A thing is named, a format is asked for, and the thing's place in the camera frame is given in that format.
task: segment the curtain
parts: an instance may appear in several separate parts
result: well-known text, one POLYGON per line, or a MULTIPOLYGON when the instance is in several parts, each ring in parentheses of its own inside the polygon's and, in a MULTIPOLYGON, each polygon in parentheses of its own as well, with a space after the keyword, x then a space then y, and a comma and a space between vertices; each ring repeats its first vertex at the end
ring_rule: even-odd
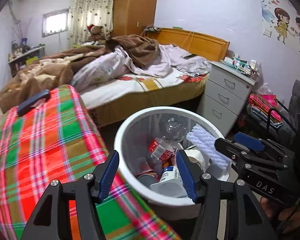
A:
POLYGON ((68 20, 68 46, 84 43, 88 25, 103 26, 106 36, 113 29, 113 0, 71 0, 68 20))

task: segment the window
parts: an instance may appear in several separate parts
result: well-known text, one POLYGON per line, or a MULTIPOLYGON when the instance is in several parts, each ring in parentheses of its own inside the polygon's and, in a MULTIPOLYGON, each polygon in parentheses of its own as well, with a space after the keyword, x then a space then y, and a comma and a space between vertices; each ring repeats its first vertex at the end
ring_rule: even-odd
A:
POLYGON ((68 30, 69 9, 58 10, 43 15, 42 37, 68 30))

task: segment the drawer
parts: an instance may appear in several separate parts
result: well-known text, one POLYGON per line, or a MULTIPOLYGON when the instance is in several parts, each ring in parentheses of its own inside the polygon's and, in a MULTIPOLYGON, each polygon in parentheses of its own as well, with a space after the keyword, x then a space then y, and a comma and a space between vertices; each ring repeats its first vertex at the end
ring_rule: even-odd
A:
POLYGON ((234 112, 236 115, 240 114, 244 105, 244 101, 241 98, 211 80, 207 80, 204 93, 234 112))
POLYGON ((226 136, 237 120, 237 115, 207 95, 203 95, 197 114, 212 122, 226 136))
POLYGON ((244 101, 250 93, 250 84, 215 65, 212 65, 209 80, 234 93, 244 101))

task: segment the blue gripper pad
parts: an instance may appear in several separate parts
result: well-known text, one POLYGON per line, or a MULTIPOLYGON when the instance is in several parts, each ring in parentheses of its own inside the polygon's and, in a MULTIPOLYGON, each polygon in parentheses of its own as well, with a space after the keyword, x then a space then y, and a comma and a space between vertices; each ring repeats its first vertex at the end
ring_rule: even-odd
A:
POLYGON ((183 181, 183 186, 186 189, 188 197, 191 198, 194 203, 196 203, 198 200, 198 195, 195 190, 195 181, 194 181, 194 179, 191 175, 190 169, 188 167, 189 163, 191 164, 191 162, 189 161, 189 158, 186 155, 184 150, 180 150, 177 152, 176 161, 177 161, 177 167, 178 167, 179 173, 180 173, 182 181, 183 181))
POLYGON ((262 142, 260 140, 253 138, 249 135, 246 135, 244 133, 241 133, 241 132, 237 133, 234 136, 234 140, 237 143, 240 143, 255 152, 263 151, 265 149, 264 145, 262 144, 262 142))
POLYGON ((113 183, 115 173, 119 167, 119 153, 114 151, 108 156, 105 163, 107 164, 106 170, 104 171, 103 177, 100 181, 99 195, 98 198, 103 201, 109 195, 110 187, 113 183))

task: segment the trash can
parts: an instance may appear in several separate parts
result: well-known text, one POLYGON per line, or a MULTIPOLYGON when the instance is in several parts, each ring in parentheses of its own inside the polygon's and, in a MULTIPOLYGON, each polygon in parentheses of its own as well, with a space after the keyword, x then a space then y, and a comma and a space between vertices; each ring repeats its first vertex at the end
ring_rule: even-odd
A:
MULTIPOLYGON (((143 198, 152 204, 160 206, 189 207, 195 205, 190 198, 175 198, 161 195, 141 184, 134 176, 136 169, 135 160, 140 156, 149 154, 148 147, 152 140, 158 136, 161 120, 176 116, 187 119, 189 131, 196 124, 199 124, 215 138, 223 138, 221 132, 211 122, 196 113, 176 107, 158 106, 143 109, 128 117, 117 131, 114 149, 118 151, 120 156, 120 173, 143 198)), ((181 144, 184 149, 192 145, 186 138, 181 144)), ((231 165, 225 171, 214 164, 209 167, 209 172, 217 179, 223 181, 228 180, 230 170, 231 165)))

